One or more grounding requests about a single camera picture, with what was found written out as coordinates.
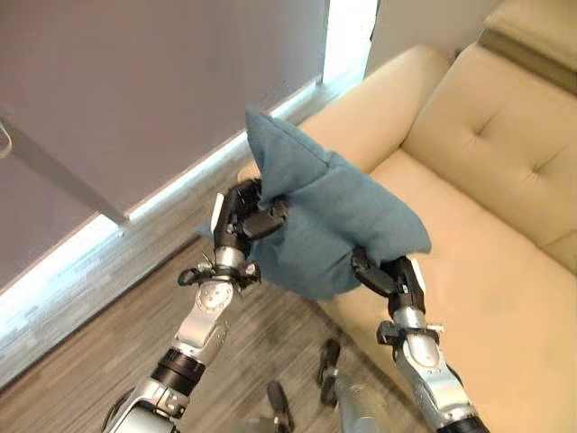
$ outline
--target fabric pillow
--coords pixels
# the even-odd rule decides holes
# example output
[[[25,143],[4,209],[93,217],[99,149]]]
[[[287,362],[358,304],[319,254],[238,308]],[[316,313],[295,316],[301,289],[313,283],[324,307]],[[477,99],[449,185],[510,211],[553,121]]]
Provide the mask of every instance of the fabric pillow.
[[[252,248],[266,280],[327,299],[359,286],[350,265],[356,245],[375,263],[431,250],[419,217],[339,154],[256,110],[247,109],[246,129],[261,170],[260,206],[288,202],[287,223]]]

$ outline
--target sofa cushion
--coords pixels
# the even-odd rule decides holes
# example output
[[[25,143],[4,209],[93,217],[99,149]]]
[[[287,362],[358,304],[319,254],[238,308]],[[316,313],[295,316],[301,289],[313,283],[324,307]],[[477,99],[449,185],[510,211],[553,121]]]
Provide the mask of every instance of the sofa cushion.
[[[577,98],[477,46],[403,149],[575,271]]]
[[[574,276],[402,150],[371,176],[431,235],[432,253],[416,255],[427,319],[444,323],[441,346],[489,429],[577,431]],[[390,350],[376,344],[385,299],[359,288],[321,305],[403,385]]]

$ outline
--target cable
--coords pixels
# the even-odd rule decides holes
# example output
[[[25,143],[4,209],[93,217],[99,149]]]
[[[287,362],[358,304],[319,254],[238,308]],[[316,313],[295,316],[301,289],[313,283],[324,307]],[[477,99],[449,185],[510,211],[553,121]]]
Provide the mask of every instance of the cable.
[[[12,144],[12,137],[10,136],[8,131],[6,131],[6,128],[4,128],[4,125],[2,124],[2,122],[0,122],[0,130],[2,130],[2,132],[4,133],[6,138],[8,139],[8,145],[6,145],[6,147],[0,151],[0,160],[2,160],[3,158],[7,157],[12,152],[13,144]]]

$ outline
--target gray wall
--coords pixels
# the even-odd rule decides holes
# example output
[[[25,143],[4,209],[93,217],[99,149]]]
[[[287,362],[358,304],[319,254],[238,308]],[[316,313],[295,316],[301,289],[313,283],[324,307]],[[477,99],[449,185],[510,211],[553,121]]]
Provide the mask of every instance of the gray wall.
[[[321,73],[324,2],[4,0],[0,113],[124,212],[241,129],[245,102]],[[42,194],[25,183],[11,190]],[[26,210],[6,194],[0,286],[91,213],[59,193],[58,223],[16,235]]]
[[[481,34],[484,18],[500,0],[381,0],[365,76],[418,44],[448,58]]]

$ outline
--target robotic hand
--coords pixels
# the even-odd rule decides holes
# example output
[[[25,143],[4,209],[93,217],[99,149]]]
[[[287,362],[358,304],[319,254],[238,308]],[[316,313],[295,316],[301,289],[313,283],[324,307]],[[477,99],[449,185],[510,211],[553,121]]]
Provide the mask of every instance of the robotic hand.
[[[182,417],[191,392],[223,345],[240,312],[241,291],[261,277],[258,265],[246,262],[251,243],[286,220],[281,200],[260,211],[260,196],[259,180],[218,196],[212,227],[215,263],[200,263],[180,274],[180,285],[198,284],[194,306],[151,375],[110,410],[104,433],[178,433],[172,420]]]
[[[351,266],[360,282],[389,301],[393,321],[380,323],[377,341],[393,347],[395,364],[410,384],[429,428],[438,433],[489,433],[458,374],[444,359],[438,335],[443,328],[426,323],[425,283],[417,261],[403,256],[379,268],[362,248],[356,248]]]

